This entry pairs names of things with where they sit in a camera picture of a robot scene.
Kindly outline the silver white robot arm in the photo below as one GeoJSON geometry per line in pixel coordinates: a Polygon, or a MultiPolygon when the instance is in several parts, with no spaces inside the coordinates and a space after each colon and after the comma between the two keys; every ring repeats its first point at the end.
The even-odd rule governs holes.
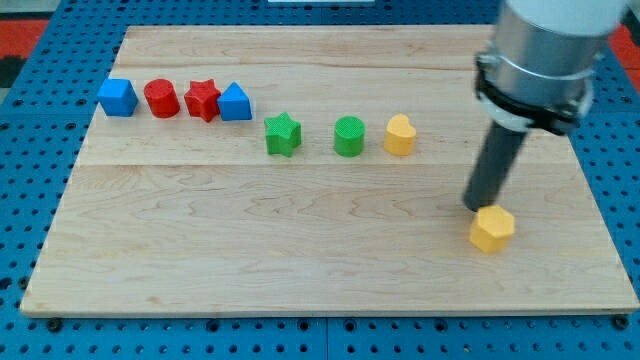
{"type": "Polygon", "coordinates": [[[594,99],[593,68],[627,9],[623,0],[504,0],[476,97],[508,134],[571,132],[594,99]]]}

